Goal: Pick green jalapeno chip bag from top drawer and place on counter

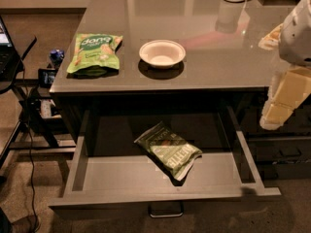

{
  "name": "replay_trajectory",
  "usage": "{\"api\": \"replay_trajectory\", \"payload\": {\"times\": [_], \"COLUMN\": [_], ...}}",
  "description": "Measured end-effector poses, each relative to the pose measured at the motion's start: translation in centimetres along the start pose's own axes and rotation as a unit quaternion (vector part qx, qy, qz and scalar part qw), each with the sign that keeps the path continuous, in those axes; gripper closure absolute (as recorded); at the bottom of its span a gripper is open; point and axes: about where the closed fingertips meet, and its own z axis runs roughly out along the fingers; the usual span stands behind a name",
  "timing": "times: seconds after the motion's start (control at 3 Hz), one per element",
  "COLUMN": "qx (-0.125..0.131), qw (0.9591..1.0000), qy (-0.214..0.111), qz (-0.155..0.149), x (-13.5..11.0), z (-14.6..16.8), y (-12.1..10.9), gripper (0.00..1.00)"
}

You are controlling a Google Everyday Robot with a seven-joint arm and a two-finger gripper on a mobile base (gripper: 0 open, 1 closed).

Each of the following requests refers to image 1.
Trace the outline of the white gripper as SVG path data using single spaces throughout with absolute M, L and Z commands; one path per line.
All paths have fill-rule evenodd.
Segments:
M 293 66 L 277 73 L 262 108 L 259 125 L 265 130 L 277 130 L 289 119 L 301 103 L 311 94 L 311 69 Z

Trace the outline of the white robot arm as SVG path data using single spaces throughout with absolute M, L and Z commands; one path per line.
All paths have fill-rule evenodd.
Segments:
M 284 22 L 259 41 L 259 47 L 278 50 L 290 64 L 273 76 L 259 120 L 263 129 L 276 130 L 311 94 L 311 0 L 300 0 Z

